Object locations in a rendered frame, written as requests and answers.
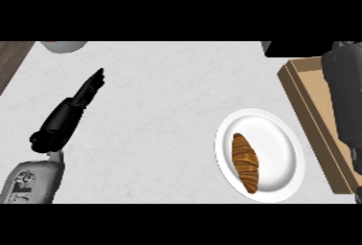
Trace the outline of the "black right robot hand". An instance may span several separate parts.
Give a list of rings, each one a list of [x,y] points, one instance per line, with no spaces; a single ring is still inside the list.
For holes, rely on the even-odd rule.
[[[362,175],[362,42],[336,41],[321,63],[339,138],[350,150],[353,170]]]

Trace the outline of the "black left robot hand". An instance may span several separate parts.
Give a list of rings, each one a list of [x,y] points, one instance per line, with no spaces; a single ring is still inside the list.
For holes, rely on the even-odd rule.
[[[67,98],[55,107],[40,130],[30,137],[31,149],[36,152],[56,152],[67,145],[83,117],[83,111],[105,84],[104,78],[104,69],[99,69],[86,80],[76,96]]]

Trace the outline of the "open cardboard box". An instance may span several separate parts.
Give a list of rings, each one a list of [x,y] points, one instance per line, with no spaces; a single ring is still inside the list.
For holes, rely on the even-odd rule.
[[[339,139],[321,58],[290,59],[280,68],[278,76],[331,191],[353,194],[362,186],[362,175],[353,171],[350,151]]]

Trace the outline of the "white oval plate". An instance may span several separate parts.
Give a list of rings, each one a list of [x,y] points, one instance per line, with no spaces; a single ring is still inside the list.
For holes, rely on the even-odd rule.
[[[256,193],[250,193],[232,161],[232,142],[240,136],[259,161]],[[271,112],[247,108],[225,118],[216,131],[215,157],[226,181],[250,200],[278,203],[300,188],[306,171],[303,149],[288,125]]]

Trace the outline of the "black appliance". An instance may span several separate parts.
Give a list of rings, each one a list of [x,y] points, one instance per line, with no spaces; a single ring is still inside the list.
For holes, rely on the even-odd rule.
[[[312,57],[322,56],[333,49],[333,41],[263,41],[266,57]]]

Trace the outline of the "white bowl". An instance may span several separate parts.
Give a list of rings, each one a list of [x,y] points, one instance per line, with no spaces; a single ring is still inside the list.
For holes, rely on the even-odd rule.
[[[86,44],[86,41],[43,41],[45,47],[56,54],[67,54],[77,51]]]

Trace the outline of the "brown croissant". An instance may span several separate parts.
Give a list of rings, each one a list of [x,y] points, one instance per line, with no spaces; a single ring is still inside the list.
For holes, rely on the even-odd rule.
[[[232,163],[247,192],[256,193],[259,188],[259,159],[241,133],[234,134]]]

